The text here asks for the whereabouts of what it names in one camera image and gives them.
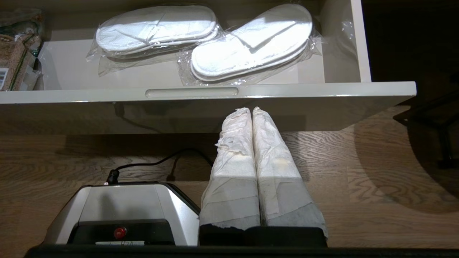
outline drawer front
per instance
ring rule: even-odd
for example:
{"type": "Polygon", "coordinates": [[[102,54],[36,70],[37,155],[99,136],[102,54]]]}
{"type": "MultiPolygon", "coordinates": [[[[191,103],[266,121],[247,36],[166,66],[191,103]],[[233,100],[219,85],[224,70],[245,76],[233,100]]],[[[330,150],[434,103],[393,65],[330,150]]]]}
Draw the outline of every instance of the drawer front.
{"type": "Polygon", "coordinates": [[[210,133],[256,106],[281,131],[341,130],[414,95],[414,82],[1,92],[0,134],[210,133]]]}

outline barcode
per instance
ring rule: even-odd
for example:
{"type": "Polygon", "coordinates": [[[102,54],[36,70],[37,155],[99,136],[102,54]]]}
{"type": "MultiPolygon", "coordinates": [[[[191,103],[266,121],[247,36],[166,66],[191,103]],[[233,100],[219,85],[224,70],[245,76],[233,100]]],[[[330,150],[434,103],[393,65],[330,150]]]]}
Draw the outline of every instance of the barcode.
{"type": "Polygon", "coordinates": [[[5,83],[7,73],[8,68],[0,68],[0,90],[3,88],[3,84],[5,83]]]}

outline drawer handle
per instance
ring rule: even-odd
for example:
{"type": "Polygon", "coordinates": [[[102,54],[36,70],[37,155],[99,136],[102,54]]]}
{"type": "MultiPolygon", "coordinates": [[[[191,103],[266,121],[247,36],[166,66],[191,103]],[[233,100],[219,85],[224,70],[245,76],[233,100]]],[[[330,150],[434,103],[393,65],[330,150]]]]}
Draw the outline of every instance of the drawer handle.
{"type": "Polygon", "coordinates": [[[147,98],[197,98],[197,97],[231,97],[236,96],[236,87],[222,88],[191,88],[191,89],[159,89],[147,90],[147,98]]]}

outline white cabinet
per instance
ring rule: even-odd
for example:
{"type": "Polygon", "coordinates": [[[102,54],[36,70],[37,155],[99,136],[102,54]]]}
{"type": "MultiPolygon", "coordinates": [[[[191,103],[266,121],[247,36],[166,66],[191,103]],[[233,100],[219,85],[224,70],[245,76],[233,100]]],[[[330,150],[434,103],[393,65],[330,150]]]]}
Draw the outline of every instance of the white cabinet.
{"type": "MultiPolygon", "coordinates": [[[[207,0],[224,27],[238,26],[281,0],[207,0]]],[[[175,61],[98,76],[87,62],[97,25],[146,0],[4,0],[40,7],[49,38],[39,60],[41,90],[0,92],[0,134],[219,132],[239,107],[268,111],[280,130],[340,130],[414,95],[414,82],[372,83],[359,0],[307,0],[319,22],[322,56],[257,85],[183,86],[175,61]]]]}

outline packaged slippers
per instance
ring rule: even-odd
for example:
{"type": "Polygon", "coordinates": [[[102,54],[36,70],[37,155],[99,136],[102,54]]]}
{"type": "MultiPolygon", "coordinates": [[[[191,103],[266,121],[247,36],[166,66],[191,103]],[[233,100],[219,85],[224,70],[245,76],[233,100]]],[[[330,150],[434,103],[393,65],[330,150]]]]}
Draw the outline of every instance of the packaged slippers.
{"type": "Polygon", "coordinates": [[[138,58],[214,39],[220,30],[205,6],[154,6],[115,16],[99,26],[88,56],[138,58]]]}
{"type": "Polygon", "coordinates": [[[185,85],[256,83],[310,52],[312,32],[313,20],[306,8],[276,6],[223,37],[183,51],[179,66],[187,66],[179,67],[182,81],[185,85]],[[254,73],[260,70],[271,73],[254,73]]]}

